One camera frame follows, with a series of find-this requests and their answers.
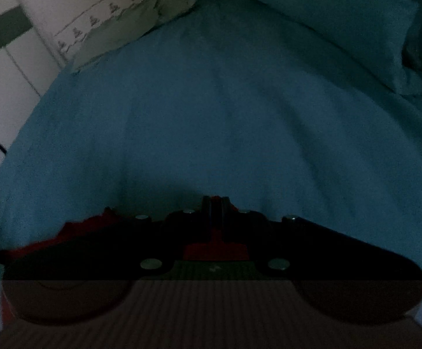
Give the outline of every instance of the blue comforter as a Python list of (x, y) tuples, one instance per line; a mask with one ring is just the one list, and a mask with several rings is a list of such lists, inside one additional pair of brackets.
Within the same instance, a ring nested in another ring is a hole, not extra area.
[(314, 31), (221, 0), (69, 69), (0, 168), (0, 249), (106, 206), (161, 219), (208, 194), (422, 267), (422, 100)]

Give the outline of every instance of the white wall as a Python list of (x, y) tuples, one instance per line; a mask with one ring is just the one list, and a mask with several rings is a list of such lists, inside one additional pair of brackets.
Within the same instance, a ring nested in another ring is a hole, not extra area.
[[(18, 6), (0, 0), (0, 14)], [(60, 71), (35, 29), (0, 49), (0, 143), (8, 149)], [(0, 151), (0, 164), (4, 154)]]

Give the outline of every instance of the blue pillow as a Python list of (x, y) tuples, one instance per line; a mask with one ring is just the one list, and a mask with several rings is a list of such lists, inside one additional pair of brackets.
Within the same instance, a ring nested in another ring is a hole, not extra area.
[(347, 51), (399, 94), (422, 93), (422, 77), (401, 53), (416, 0), (260, 0)]

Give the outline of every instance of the striped surface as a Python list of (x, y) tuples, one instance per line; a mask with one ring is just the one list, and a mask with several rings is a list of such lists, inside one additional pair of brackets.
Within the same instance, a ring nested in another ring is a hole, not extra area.
[(0, 49), (32, 27), (21, 6), (0, 14)]
[(148, 281), (264, 281), (253, 261), (175, 261), (167, 273), (143, 277)]
[(337, 322), (289, 281), (138, 281), (119, 306), (63, 327), (15, 320), (0, 348), (420, 348), (411, 318), (381, 326)]

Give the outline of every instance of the blue bedsheet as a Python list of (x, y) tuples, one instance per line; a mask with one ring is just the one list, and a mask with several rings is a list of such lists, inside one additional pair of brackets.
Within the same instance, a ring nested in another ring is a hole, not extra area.
[(254, 0), (200, 7), (59, 75), (0, 168), (0, 249), (204, 194), (422, 267), (422, 101)]

